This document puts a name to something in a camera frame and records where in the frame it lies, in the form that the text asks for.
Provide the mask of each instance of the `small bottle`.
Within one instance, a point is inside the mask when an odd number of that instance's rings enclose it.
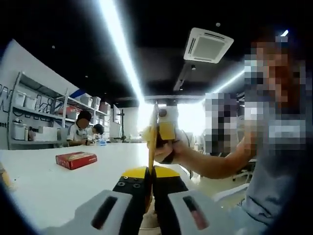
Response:
[[[28,127],[25,127],[25,141],[28,141]]]

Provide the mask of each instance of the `white shirt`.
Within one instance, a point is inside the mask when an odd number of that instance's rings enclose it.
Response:
[[[82,141],[88,138],[87,129],[80,129],[76,123],[71,125],[67,130],[68,141]]]
[[[87,135],[89,139],[96,139],[96,134],[93,133],[92,127],[87,128]]]

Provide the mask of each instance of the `floor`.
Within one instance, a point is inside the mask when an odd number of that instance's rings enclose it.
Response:
[[[194,173],[192,182],[196,185],[196,188],[203,192],[205,195],[212,197],[214,194],[225,191],[231,188],[235,188],[246,182],[246,176],[237,178],[236,181],[232,181],[232,178],[226,178],[221,180],[212,180]],[[245,192],[239,192],[219,202],[222,208],[226,210],[237,205],[245,197]]]

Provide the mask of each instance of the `fluorescent light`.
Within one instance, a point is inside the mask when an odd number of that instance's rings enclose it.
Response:
[[[100,8],[103,13],[103,17],[107,23],[109,33],[114,43],[115,49],[118,53],[120,60],[124,66],[127,78],[132,85],[132,88],[140,103],[144,102],[144,97],[139,85],[139,79],[134,70],[134,66],[127,48],[127,43],[123,34],[121,22],[118,17],[116,6],[113,0],[100,0]]]
[[[288,33],[289,33],[289,31],[288,31],[288,30],[285,30],[285,32],[283,32],[283,34],[281,35],[281,37],[285,37]]]
[[[285,30],[285,32],[283,32],[282,35],[280,35],[281,37],[285,37],[287,34],[289,33],[288,30]],[[228,82],[226,82],[225,84],[223,84],[222,86],[218,87],[216,90],[214,90],[211,93],[218,93],[220,92],[224,87],[228,86],[230,83],[232,83],[233,81],[235,81],[237,78],[239,78],[242,74],[245,73],[245,70],[242,70],[239,74],[235,75],[233,78],[231,78]]]

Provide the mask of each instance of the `red box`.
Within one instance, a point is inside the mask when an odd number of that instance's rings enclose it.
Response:
[[[76,152],[55,156],[58,165],[74,170],[79,167],[89,165],[97,161],[97,156],[93,153]]]

